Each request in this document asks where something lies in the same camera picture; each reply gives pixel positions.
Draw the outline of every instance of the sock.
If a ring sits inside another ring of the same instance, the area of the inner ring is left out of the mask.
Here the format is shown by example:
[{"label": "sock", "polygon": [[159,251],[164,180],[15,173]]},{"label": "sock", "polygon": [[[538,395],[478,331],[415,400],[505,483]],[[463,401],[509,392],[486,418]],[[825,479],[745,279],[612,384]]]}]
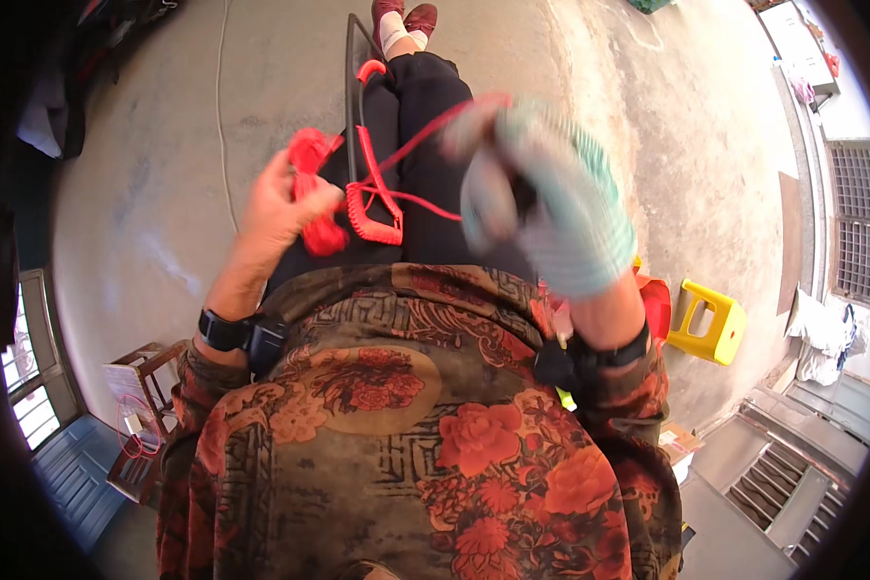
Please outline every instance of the sock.
[{"label": "sock", "polygon": [[413,30],[409,32],[409,35],[416,41],[416,46],[419,47],[419,50],[425,50],[426,46],[429,45],[429,37],[422,30]]},{"label": "sock", "polygon": [[386,54],[397,40],[406,37],[413,38],[406,31],[403,17],[400,16],[399,12],[394,10],[380,17],[380,48],[383,50],[383,54]]}]

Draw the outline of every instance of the cardboard box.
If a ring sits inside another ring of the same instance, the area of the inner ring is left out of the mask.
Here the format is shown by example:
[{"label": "cardboard box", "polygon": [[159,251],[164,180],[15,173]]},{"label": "cardboard box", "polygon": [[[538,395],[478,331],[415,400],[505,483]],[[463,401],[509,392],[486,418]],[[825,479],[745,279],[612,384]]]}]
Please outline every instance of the cardboard box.
[{"label": "cardboard box", "polygon": [[686,456],[702,447],[703,443],[696,435],[671,421],[661,425],[661,437],[658,439],[658,445],[667,452],[670,464],[676,465]]}]

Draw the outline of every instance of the blue door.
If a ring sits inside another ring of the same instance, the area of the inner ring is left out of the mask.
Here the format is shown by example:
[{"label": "blue door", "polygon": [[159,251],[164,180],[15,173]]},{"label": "blue door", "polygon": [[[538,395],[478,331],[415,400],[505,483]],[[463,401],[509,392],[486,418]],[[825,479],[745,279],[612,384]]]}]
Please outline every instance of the blue door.
[{"label": "blue door", "polygon": [[45,492],[84,553],[90,553],[125,499],[106,482],[119,450],[118,434],[93,415],[84,415],[33,461]]}]

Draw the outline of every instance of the red shoe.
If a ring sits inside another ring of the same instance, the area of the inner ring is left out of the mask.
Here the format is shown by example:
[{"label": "red shoe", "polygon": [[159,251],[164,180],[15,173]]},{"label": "red shoe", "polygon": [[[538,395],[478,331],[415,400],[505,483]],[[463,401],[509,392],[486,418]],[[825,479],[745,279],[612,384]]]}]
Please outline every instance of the red shoe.
[{"label": "red shoe", "polygon": [[432,37],[432,32],[435,31],[435,23],[438,22],[438,8],[433,4],[420,4],[403,18],[403,25],[407,32],[413,30],[422,30],[422,33]]},{"label": "red shoe", "polygon": [[402,17],[406,13],[406,4],[404,4],[403,0],[374,0],[371,3],[371,18],[374,21],[374,44],[377,45],[381,53],[383,53],[383,46],[380,44],[380,19],[388,12],[399,12]]}]

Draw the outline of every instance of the black pants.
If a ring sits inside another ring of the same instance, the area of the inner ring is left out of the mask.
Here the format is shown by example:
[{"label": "black pants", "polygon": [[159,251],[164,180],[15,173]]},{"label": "black pants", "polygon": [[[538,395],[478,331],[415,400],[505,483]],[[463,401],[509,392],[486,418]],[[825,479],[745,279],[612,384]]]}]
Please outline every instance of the black pants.
[{"label": "black pants", "polygon": [[[364,123],[374,144],[378,162],[391,156],[432,119],[454,105],[471,98],[470,89],[449,60],[431,53],[396,57],[389,63],[396,83],[375,75],[364,88]],[[467,166],[452,163],[438,152],[437,135],[413,149],[401,163],[383,174],[389,189],[405,191],[441,209],[460,213],[461,181]],[[319,171],[329,183],[344,189],[348,183],[348,154],[340,146]],[[359,178],[367,175],[359,154]],[[532,267],[513,244],[497,247],[487,255],[474,255],[467,249],[459,222],[432,214],[417,203],[398,201],[404,212],[402,246],[391,246],[361,239],[351,227],[348,215],[336,214],[336,222],[348,232],[348,246],[326,257],[313,257],[302,238],[288,249],[268,281],[265,296],[292,277],[320,268],[358,263],[474,263],[509,272],[534,281]],[[384,224],[392,217],[380,201],[367,215]]]}]

